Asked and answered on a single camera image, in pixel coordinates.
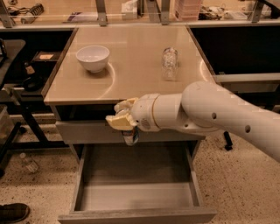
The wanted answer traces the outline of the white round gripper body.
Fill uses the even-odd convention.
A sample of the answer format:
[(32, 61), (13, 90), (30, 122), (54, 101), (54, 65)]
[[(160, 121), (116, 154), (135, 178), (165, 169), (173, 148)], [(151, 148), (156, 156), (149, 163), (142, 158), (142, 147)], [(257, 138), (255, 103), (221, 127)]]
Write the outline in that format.
[(156, 125), (153, 117), (153, 106), (158, 97), (159, 94), (146, 94), (133, 104), (131, 115), (141, 131), (159, 131), (159, 127)]

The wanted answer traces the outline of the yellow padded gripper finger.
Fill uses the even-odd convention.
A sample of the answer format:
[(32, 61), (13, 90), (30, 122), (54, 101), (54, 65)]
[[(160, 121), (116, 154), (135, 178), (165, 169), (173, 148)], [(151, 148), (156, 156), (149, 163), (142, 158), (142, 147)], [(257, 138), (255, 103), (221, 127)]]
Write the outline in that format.
[(120, 101), (114, 106), (114, 110), (115, 112), (119, 112), (122, 109), (131, 109), (137, 100), (138, 98), (135, 97), (135, 98), (126, 99), (124, 101)]
[(137, 126), (137, 123), (133, 120), (130, 114), (107, 115), (106, 121), (115, 130), (129, 131)]

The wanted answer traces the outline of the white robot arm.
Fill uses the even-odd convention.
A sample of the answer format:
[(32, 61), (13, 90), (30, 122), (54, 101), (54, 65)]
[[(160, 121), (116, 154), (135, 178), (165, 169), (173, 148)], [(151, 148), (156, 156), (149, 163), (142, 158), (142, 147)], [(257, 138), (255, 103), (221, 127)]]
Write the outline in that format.
[(146, 94), (114, 106), (106, 121), (115, 130), (176, 130), (210, 133), (225, 130), (280, 161), (280, 115), (259, 108), (224, 87), (197, 81), (179, 94)]

